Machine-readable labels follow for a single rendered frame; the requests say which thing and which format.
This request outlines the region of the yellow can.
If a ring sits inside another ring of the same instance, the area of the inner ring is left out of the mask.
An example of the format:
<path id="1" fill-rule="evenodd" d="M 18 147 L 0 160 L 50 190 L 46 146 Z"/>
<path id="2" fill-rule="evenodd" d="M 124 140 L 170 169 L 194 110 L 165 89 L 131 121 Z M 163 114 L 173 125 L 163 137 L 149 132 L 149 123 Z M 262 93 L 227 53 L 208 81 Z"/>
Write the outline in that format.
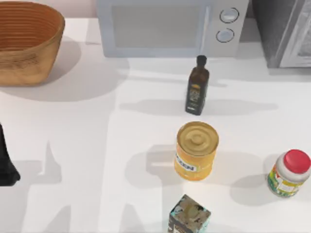
<path id="1" fill-rule="evenodd" d="M 175 171 L 189 181 L 205 179 L 212 171 L 219 145 L 217 131 L 204 122 L 183 125 L 176 137 Z"/>

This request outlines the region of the pale microwave oven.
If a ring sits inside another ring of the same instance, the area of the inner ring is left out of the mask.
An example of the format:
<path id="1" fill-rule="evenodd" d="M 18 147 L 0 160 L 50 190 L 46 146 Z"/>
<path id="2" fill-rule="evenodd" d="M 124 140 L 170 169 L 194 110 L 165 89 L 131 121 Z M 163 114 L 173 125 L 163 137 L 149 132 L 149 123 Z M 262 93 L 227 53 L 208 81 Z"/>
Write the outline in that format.
<path id="1" fill-rule="evenodd" d="M 209 58 L 236 55 L 249 0 L 96 0 L 104 55 L 113 58 Z M 238 19 L 220 13 L 236 8 Z M 216 33 L 232 29 L 233 40 Z"/>

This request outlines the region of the white jar with red lid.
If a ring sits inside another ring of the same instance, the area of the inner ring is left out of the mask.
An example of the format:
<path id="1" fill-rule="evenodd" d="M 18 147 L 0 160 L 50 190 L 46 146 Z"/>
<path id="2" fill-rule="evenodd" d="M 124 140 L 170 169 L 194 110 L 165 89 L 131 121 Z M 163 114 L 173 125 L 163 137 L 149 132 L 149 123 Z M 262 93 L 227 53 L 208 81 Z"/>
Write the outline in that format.
<path id="1" fill-rule="evenodd" d="M 267 183 L 275 195 L 290 198 L 310 176 L 311 158 L 301 150 L 291 149 L 278 157 L 267 175 Z"/>

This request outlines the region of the brown woven basket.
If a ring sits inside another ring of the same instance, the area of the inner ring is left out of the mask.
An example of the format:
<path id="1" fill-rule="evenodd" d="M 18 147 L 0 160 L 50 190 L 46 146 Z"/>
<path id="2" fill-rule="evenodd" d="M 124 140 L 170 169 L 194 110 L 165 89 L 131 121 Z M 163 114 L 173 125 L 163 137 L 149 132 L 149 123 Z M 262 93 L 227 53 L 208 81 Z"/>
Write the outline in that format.
<path id="1" fill-rule="evenodd" d="M 58 55 L 64 28 L 64 16 L 50 6 L 0 0 L 0 86 L 45 81 Z"/>

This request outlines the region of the microwave knob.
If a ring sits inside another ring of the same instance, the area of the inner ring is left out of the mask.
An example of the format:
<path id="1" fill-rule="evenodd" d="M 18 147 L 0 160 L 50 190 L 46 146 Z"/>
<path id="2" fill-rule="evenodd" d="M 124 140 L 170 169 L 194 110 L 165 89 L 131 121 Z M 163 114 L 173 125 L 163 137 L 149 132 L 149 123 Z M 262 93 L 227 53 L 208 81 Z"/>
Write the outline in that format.
<path id="1" fill-rule="evenodd" d="M 233 40 L 235 33 L 232 29 L 226 28 L 216 33 L 216 39 L 220 43 L 228 43 Z"/>
<path id="2" fill-rule="evenodd" d="M 223 23 L 233 23 L 239 17 L 239 11 L 236 8 L 224 9 L 220 13 L 220 20 Z"/>

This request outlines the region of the dark glass bottle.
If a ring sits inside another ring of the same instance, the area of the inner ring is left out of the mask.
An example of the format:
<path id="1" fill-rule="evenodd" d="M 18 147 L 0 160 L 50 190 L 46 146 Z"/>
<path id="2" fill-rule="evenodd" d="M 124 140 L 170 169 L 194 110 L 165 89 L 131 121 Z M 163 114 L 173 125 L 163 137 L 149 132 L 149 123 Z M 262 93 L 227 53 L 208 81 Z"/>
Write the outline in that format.
<path id="1" fill-rule="evenodd" d="M 197 56 L 196 66 L 188 80 L 185 111 L 196 116 L 201 115 L 207 95 L 209 71 L 205 67 L 206 63 L 206 56 Z"/>

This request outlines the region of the teal and brown carton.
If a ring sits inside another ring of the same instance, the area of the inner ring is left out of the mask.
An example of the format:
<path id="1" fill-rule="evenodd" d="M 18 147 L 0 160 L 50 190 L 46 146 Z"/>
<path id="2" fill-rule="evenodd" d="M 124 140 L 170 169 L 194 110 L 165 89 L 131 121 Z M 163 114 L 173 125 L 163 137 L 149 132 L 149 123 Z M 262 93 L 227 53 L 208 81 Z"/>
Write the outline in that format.
<path id="1" fill-rule="evenodd" d="M 169 214 L 167 233 L 206 233 L 211 212 L 184 194 Z"/>

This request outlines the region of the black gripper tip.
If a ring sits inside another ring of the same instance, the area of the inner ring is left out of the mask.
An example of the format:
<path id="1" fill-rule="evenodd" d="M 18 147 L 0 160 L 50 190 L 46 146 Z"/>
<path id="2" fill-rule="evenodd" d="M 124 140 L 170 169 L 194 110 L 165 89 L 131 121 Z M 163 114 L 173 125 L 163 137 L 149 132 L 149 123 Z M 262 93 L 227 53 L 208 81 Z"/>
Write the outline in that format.
<path id="1" fill-rule="evenodd" d="M 7 151 L 3 127 L 0 124 L 0 186 L 13 186 L 20 180 L 20 173 Z"/>

